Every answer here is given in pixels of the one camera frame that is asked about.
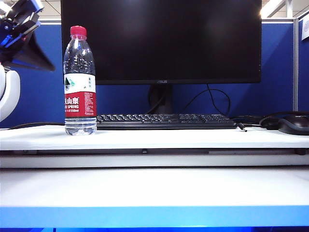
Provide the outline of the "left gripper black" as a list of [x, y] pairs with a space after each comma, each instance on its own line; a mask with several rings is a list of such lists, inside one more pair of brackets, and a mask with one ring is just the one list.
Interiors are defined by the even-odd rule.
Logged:
[[36, 12], [7, 12], [0, 19], [0, 59], [14, 68], [54, 71], [55, 66], [37, 43], [40, 25]]

